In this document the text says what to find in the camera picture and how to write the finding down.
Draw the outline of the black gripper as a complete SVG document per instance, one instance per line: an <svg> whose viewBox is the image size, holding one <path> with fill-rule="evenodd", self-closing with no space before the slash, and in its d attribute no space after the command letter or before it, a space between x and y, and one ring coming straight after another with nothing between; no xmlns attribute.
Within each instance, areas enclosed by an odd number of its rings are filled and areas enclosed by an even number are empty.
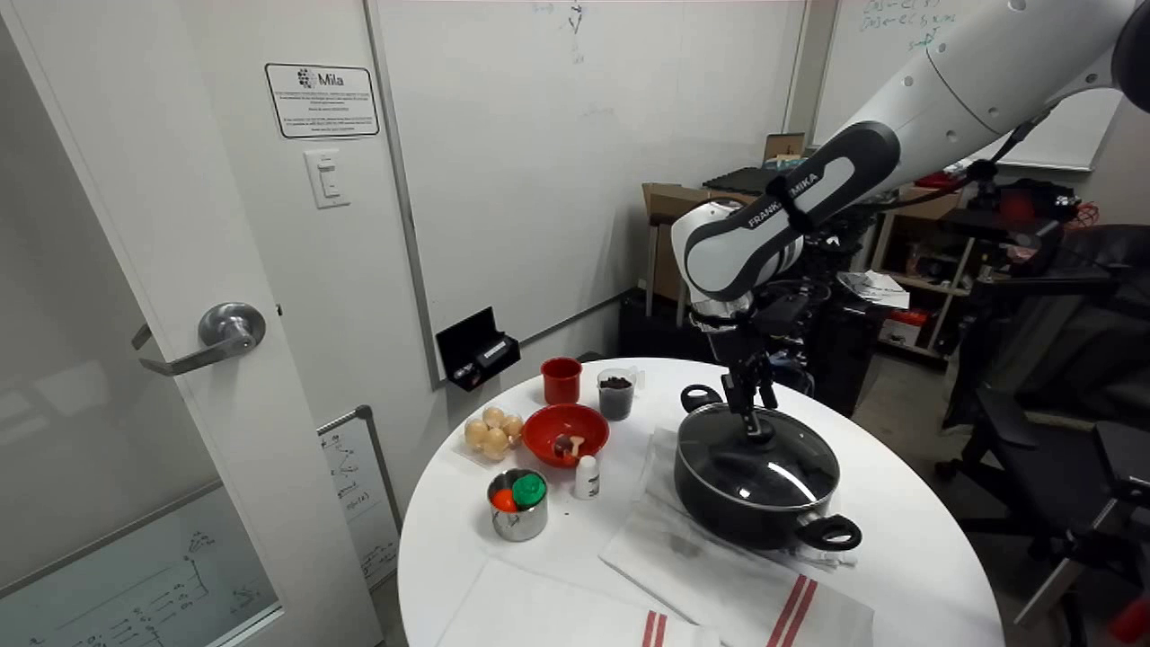
<svg viewBox="0 0 1150 647"><path fill-rule="evenodd" d="M805 389L805 298L798 292L760 292L711 335L728 367L723 393L737 418L762 399L778 411L778 385Z"/></svg>

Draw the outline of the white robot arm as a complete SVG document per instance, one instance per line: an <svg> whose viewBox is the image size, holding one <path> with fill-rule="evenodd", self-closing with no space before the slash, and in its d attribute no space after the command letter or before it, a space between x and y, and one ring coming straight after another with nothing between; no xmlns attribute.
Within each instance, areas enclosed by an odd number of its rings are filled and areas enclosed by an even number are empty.
<svg viewBox="0 0 1150 647"><path fill-rule="evenodd" d="M753 335L754 296L798 261L811 232L866 197L1022 137L1075 93L1119 85L1148 104L1148 50L1150 0L985 0L753 205L706 200L680 215L674 254L693 324L728 367L728 401L747 412L771 389Z"/></svg>

